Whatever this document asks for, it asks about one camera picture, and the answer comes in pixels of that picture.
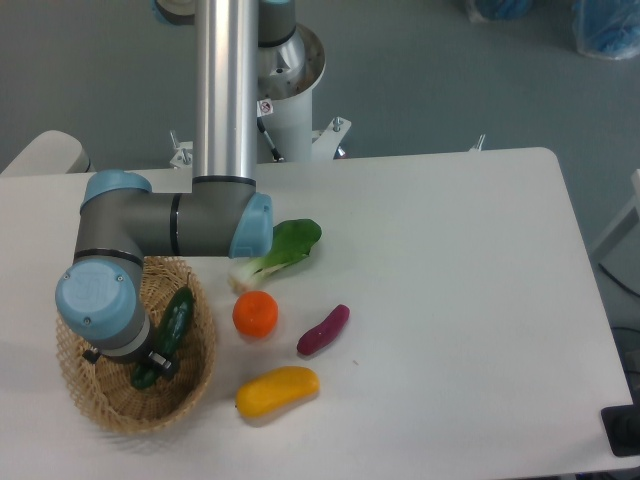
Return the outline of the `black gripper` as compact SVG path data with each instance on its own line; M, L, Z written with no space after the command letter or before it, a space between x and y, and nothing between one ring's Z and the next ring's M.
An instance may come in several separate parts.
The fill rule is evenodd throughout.
M100 357L116 364L144 363L147 361L148 367L165 379L173 379L179 370L179 360L177 358L165 357L155 351L150 346L141 346L136 350L123 354L116 350L86 349L82 357L90 364L96 364Z

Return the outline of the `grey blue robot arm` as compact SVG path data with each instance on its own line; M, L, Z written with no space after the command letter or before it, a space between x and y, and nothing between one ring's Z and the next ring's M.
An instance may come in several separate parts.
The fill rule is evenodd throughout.
M256 190L258 53L296 30L291 1L199 1L192 188L156 193L105 170L88 181L72 265L55 290L89 361L140 362L163 376L177 363L140 299L148 256L259 257L272 244L271 200Z

